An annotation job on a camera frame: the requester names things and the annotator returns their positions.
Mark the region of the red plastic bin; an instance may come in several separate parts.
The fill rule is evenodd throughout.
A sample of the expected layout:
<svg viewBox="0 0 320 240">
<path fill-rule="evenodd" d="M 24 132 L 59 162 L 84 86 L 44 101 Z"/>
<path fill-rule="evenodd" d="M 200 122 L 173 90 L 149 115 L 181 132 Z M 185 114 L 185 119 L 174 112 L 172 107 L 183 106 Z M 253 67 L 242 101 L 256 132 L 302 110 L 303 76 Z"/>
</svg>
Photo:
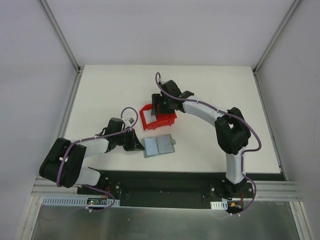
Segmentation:
<svg viewBox="0 0 320 240">
<path fill-rule="evenodd" d="M 155 130 L 160 127 L 171 126 L 175 123 L 177 115 L 175 113 L 151 115 L 152 104 L 146 104 L 139 111 L 143 130 Z"/>
</svg>

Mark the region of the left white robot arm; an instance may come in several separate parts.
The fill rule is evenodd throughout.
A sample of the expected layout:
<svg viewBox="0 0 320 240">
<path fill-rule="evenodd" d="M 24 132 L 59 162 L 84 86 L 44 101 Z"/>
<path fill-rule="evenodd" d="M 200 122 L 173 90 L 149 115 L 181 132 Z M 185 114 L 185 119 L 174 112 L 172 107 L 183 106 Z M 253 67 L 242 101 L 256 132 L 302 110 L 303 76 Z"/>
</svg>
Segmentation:
<svg viewBox="0 0 320 240">
<path fill-rule="evenodd" d="M 137 121 L 131 117 L 112 117 L 107 127 L 94 137 L 74 142 L 63 137 L 57 138 L 39 168 L 39 175 L 59 187 L 88 185 L 94 194 L 102 194 L 106 188 L 103 173 L 97 169 L 83 167 L 84 160 L 109 153 L 117 146 L 123 147 L 127 152 L 143 151 L 145 148 L 133 129 L 136 123 Z"/>
</svg>

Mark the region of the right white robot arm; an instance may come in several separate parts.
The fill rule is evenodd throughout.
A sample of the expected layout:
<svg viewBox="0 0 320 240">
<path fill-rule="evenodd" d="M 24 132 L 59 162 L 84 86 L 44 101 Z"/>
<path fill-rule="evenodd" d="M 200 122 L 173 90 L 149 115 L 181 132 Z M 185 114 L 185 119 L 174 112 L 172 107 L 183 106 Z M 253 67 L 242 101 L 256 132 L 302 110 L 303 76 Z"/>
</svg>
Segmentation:
<svg viewBox="0 0 320 240">
<path fill-rule="evenodd" d="M 251 133 L 243 123 L 241 111 L 233 107 L 229 110 L 219 111 L 217 107 L 200 100 L 193 92 L 181 92 L 173 80 L 166 82 L 155 81 L 160 93 L 151 95 L 151 115 L 174 114 L 176 111 L 187 113 L 200 118 L 215 128 L 217 142 L 226 156 L 227 182 L 225 192 L 230 197 L 237 197 L 243 191 L 244 181 L 243 161 L 241 152 L 249 143 Z"/>
</svg>

